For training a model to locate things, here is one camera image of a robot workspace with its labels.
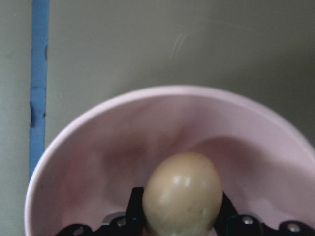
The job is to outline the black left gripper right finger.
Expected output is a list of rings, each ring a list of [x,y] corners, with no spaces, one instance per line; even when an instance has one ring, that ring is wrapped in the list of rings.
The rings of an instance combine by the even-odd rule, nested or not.
[[[223,192],[220,211],[214,223],[214,230],[218,236],[226,236],[228,234],[229,219],[236,215],[238,215],[236,208],[229,197]]]

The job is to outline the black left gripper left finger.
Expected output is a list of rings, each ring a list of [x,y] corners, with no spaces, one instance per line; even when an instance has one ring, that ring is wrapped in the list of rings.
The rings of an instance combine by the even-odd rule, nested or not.
[[[142,207],[143,187],[135,187],[131,191],[125,214],[125,235],[141,236],[144,229],[144,212]]]

